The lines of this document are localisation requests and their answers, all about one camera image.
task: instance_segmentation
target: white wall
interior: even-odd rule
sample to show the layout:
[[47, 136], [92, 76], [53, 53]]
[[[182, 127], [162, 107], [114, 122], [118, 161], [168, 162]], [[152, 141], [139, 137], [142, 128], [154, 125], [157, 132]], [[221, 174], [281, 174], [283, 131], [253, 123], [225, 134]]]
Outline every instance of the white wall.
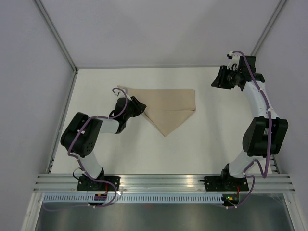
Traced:
[[227, 64], [250, 53], [278, 0], [43, 0], [76, 65]]
[[72, 71], [31, 0], [0, 7], [0, 229], [21, 228]]
[[283, 172], [291, 174], [308, 218], [308, 1], [287, 3], [257, 56], [267, 93], [289, 129], [277, 155]]

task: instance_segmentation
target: fabric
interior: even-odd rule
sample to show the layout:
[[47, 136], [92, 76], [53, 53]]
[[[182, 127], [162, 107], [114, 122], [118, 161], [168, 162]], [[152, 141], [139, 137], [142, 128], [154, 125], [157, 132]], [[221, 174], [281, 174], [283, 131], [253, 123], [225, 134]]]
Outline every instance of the fabric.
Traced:
[[184, 123], [196, 110], [194, 89], [134, 89], [119, 86], [147, 105], [142, 114], [164, 136]]

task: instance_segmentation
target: beige cloth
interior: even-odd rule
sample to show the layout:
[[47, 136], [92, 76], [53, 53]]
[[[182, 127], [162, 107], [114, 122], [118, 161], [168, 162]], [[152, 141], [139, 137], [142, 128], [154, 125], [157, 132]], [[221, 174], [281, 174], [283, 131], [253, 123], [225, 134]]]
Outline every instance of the beige cloth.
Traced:
[[119, 87], [147, 105], [143, 116], [164, 136], [178, 128], [196, 110], [194, 89], [148, 90]]

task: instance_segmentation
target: white tabletop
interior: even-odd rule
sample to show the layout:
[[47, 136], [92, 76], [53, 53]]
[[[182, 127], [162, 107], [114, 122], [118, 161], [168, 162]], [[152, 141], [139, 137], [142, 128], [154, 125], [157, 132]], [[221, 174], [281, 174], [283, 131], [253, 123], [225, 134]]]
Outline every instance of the white tabletop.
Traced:
[[[213, 67], [79, 70], [63, 131], [77, 112], [108, 116], [117, 101], [111, 89], [117, 85], [195, 89], [196, 112], [167, 137], [138, 116], [121, 134], [100, 134], [94, 152], [108, 174], [220, 173], [242, 150], [253, 117], [240, 88], [211, 87], [217, 73]], [[72, 173], [77, 167], [59, 144], [51, 172]], [[259, 173], [258, 168], [251, 173]]]

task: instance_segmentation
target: gray floor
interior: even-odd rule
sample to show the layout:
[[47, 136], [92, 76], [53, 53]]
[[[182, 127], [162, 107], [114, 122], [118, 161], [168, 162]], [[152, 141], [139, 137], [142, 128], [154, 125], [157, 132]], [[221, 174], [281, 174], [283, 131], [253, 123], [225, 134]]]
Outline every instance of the gray floor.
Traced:
[[[72, 203], [48, 203], [62, 208]], [[38, 231], [293, 231], [281, 197], [253, 195], [238, 209], [210, 204], [114, 204], [41, 211]]]

